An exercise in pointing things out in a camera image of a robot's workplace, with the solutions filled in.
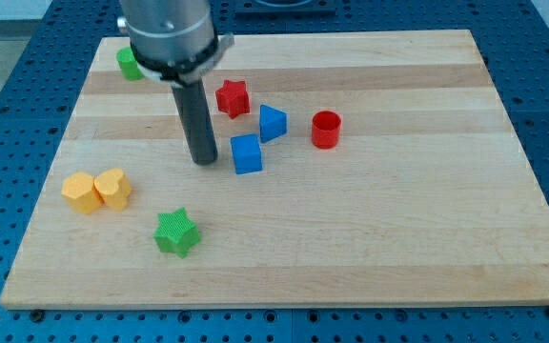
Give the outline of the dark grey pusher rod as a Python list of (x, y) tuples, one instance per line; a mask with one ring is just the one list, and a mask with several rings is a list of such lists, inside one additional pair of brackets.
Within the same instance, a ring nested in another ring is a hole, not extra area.
[(203, 82), (172, 91), (192, 161), (200, 166), (212, 164), (218, 151)]

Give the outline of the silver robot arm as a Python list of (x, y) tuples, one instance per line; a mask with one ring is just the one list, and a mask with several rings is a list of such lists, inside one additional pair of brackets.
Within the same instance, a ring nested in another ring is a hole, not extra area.
[(234, 44), (219, 35), (206, 0), (121, 0), (118, 28), (129, 35), (138, 68), (168, 84), (192, 161), (209, 165), (218, 151), (203, 78)]

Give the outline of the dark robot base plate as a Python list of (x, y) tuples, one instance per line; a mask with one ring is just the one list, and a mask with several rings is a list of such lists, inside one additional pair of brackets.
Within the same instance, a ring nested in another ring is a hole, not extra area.
[(333, 14), (337, 0), (234, 0), (234, 16)]

